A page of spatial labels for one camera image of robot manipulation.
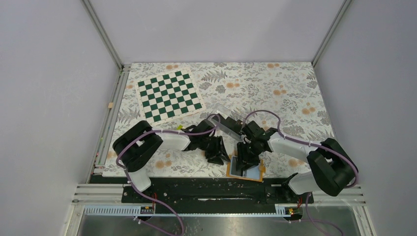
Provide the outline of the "orange leather card holder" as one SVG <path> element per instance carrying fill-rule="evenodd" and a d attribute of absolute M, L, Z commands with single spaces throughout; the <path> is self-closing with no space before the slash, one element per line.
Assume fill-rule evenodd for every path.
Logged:
<path fill-rule="evenodd" d="M 265 172 L 266 168 L 263 160 L 260 160 L 260 163 L 257 166 L 250 167 L 244 171 L 238 171 L 237 157 L 231 156 L 231 162 L 227 164 L 226 177 L 262 182 Z"/>

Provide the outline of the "clear plastic card box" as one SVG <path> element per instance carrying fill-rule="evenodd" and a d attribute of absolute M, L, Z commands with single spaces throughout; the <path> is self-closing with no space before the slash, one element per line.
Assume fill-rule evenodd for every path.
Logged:
<path fill-rule="evenodd" d="M 214 106 L 208 120 L 216 125 L 219 130 L 234 138 L 238 142 L 243 141 L 243 117 L 224 105 L 217 103 Z"/>

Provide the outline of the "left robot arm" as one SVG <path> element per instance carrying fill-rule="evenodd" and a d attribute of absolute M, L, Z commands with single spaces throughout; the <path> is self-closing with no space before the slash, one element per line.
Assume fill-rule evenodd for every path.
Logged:
<path fill-rule="evenodd" d="M 123 168 L 128 182 L 134 188 L 134 196 L 140 202 L 147 202 L 151 199 L 153 190 L 145 166 L 160 149 L 199 149 L 211 164 L 223 165 L 230 161 L 223 138 L 217 136 L 215 131 L 216 126 L 208 119 L 176 131 L 155 130 L 143 120 L 117 138 L 112 148 L 117 155 L 116 164 Z"/>

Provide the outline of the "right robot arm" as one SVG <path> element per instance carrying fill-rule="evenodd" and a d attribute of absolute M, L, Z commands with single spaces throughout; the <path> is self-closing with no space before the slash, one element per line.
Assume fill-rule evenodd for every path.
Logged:
<path fill-rule="evenodd" d="M 282 196 L 290 203 L 317 190 L 335 197 L 356 183 L 358 169 L 335 139 L 312 143 L 277 128 L 264 130 L 254 121 L 244 125 L 241 132 L 243 139 L 237 143 L 237 169 L 241 173 L 257 166 L 264 152 L 282 153 L 309 165 L 309 172 L 294 173 L 282 183 Z"/>

